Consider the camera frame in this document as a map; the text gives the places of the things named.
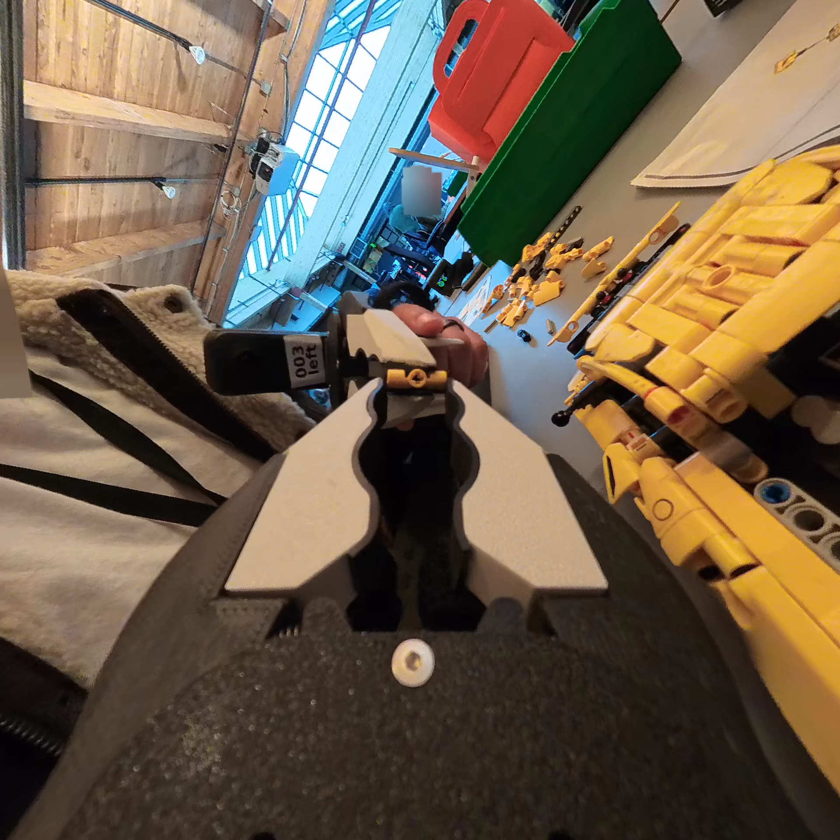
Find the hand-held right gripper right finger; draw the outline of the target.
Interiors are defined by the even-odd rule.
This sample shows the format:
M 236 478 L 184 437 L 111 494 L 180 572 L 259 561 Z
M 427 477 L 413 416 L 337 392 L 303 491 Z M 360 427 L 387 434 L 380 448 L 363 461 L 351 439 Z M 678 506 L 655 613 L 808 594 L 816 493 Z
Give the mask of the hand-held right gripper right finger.
M 460 578 L 485 607 L 512 600 L 603 595 L 607 579 L 545 451 L 453 381 L 454 540 Z

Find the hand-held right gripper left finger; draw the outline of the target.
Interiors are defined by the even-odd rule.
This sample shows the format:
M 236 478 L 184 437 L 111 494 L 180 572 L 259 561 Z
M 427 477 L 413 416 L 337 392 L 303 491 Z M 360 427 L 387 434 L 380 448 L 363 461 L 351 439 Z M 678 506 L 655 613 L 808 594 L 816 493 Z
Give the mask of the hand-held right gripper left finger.
M 373 539 L 379 514 L 360 450 L 375 428 L 382 385 L 370 381 L 284 454 L 226 593 L 352 603 L 350 559 Z

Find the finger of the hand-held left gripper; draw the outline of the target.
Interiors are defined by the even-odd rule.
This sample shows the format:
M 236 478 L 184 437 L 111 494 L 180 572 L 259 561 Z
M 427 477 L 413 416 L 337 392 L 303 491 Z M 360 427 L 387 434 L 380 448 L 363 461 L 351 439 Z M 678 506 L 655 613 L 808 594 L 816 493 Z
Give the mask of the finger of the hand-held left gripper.
M 365 309 L 345 318 L 345 336 L 351 358 L 364 357 L 385 367 L 434 369 L 436 359 L 425 342 L 393 311 Z
M 445 392 L 386 391 L 385 427 L 402 427 L 417 419 L 444 415 Z

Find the yellow toy brick car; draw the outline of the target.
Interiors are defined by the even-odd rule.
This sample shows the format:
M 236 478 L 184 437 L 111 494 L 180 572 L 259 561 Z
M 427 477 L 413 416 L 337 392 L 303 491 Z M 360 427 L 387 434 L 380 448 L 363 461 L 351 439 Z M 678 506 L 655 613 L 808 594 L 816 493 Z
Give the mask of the yellow toy brick car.
M 602 451 L 673 565 L 705 579 L 776 706 L 839 783 L 838 146 L 677 207 L 550 343 L 576 373 L 552 423 Z

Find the instruction booklet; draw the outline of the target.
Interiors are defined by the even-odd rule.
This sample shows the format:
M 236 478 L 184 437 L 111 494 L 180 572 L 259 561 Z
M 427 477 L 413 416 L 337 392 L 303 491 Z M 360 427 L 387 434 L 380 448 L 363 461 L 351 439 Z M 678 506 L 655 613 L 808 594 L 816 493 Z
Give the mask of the instruction booklet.
M 838 1 L 793 3 L 632 185 L 730 185 L 837 139 L 838 24 Z

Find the person's left hand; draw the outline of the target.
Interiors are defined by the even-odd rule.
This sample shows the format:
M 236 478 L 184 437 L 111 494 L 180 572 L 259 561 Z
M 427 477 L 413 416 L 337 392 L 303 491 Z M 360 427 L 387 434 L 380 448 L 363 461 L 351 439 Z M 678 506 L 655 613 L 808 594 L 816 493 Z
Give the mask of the person's left hand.
M 412 304 L 401 303 L 394 314 L 422 339 L 449 341 L 430 347 L 439 370 L 450 379 L 473 389 L 482 383 L 489 369 L 489 349 L 484 338 L 458 318 L 447 318 Z

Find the black device green lights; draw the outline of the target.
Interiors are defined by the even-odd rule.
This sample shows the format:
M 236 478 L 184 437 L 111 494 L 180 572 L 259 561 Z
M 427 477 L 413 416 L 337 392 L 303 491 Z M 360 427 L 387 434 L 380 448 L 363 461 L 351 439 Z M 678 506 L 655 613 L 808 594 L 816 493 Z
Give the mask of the black device green lights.
M 465 251 L 455 262 L 441 259 L 427 279 L 426 291 L 442 297 L 450 296 L 459 290 L 475 266 L 471 251 Z

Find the yellow printed leaflet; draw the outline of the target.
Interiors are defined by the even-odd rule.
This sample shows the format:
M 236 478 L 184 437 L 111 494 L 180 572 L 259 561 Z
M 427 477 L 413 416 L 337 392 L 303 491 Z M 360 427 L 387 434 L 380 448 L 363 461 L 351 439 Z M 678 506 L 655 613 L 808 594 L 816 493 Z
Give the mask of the yellow printed leaflet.
M 479 318 L 480 314 L 483 312 L 484 307 L 487 304 L 487 300 L 490 297 L 490 293 L 493 287 L 493 279 L 489 275 L 487 275 L 476 286 L 475 294 L 467 302 L 462 311 L 458 314 L 458 318 L 464 322 L 469 323 L 472 323 L 474 320 Z

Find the person's fleece-lined jacket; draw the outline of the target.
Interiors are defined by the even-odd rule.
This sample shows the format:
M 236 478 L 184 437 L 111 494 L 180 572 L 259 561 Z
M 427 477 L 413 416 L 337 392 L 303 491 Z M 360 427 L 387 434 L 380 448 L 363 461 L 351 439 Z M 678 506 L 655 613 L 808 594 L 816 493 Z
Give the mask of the person's fleece-lined jacket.
M 211 393 L 203 342 L 212 327 L 183 287 L 118 290 L 95 280 L 31 271 L 10 271 L 7 283 L 25 356 L 28 348 L 46 350 L 156 413 L 194 424 L 256 460 L 256 471 L 312 427 L 312 420 L 287 395 Z M 28 374 L 30 396 L 34 386 L 41 387 L 112 446 L 196 491 L 203 500 L 3 464 L 1 484 L 2 479 L 14 480 L 123 516 L 193 532 L 234 495 L 224 497 L 204 488 L 155 441 L 107 408 L 29 367 Z M 7 838 L 56 766 L 93 685 L 83 689 L 4 638 L 1 682 L 2 838 Z

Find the pile of yellow bricks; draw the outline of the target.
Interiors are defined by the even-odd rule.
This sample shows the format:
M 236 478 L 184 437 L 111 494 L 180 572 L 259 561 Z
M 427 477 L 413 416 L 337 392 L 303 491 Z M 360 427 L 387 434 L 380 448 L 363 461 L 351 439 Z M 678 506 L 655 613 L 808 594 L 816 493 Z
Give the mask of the pile of yellow bricks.
M 557 299 L 565 289 L 562 271 L 569 264 L 582 261 L 583 277 L 593 277 L 606 267 L 600 258 L 614 244 L 608 237 L 585 249 L 583 238 L 564 243 L 562 234 L 547 233 L 523 247 L 518 263 L 502 283 L 487 295 L 481 315 L 488 321 L 484 333 L 496 326 L 516 327 L 534 308 Z

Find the wooden articulated stand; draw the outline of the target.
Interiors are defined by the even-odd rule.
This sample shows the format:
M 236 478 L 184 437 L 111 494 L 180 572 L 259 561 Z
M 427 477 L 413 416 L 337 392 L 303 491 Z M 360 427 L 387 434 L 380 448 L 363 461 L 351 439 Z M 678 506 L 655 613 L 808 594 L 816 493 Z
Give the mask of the wooden articulated stand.
M 388 151 L 396 158 L 410 161 L 415 164 L 428 165 L 437 167 L 438 169 L 445 169 L 454 172 L 464 172 L 467 174 L 465 184 L 465 194 L 468 196 L 475 189 L 478 180 L 485 170 L 478 156 L 474 156 L 472 161 L 462 161 L 458 158 L 450 158 L 447 156 L 424 154 L 411 150 L 389 148 Z

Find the white hanging ceiling unit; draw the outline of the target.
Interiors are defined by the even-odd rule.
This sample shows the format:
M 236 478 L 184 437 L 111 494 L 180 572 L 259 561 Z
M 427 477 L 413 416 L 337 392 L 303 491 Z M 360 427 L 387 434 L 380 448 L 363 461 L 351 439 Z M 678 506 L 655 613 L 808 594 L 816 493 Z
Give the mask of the white hanging ceiling unit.
M 278 134 L 260 133 L 248 163 L 257 193 L 263 196 L 284 194 L 292 183 L 300 162 L 298 152 L 281 143 Z

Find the person's white sweater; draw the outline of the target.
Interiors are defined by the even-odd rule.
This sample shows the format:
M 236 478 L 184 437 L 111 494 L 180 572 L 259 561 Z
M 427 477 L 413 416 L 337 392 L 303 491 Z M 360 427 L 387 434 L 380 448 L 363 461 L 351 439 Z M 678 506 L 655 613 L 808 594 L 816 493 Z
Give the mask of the person's white sweater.
M 192 423 L 160 415 L 54 354 L 28 367 L 107 408 L 172 456 L 206 489 L 230 497 L 259 463 Z M 125 454 L 39 386 L 2 400 L 2 464 L 203 501 Z M 2 479 L 2 638 L 89 689 L 131 613 L 192 528 L 123 516 Z

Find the black long brick beam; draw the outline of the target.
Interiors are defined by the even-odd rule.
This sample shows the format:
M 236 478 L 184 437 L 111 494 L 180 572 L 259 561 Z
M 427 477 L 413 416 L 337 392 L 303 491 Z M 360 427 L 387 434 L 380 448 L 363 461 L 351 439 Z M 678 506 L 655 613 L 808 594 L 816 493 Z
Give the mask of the black long brick beam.
M 575 205 L 570 211 L 569 215 L 563 220 L 558 230 L 546 232 L 540 237 L 540 239 L 536 243 L 537 247 L 539 248 L 538 255 L 543 255 L 551 251 L 551 248 L 556 246 L 561 241 L 562 236 L 566 233 L 566 231 L 572 225 L 574 220 L 580 215 L 581 211 L 582 206 Z

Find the red plastic tote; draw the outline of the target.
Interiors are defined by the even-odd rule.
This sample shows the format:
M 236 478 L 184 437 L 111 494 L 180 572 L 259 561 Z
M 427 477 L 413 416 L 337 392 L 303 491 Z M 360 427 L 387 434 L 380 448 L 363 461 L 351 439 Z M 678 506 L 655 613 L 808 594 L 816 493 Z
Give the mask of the red plastic tote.
M 430 133 L 463 161 L 488 164 L 558 58 L 575 45 L 532 1 L 466 1 L 434 58 Z

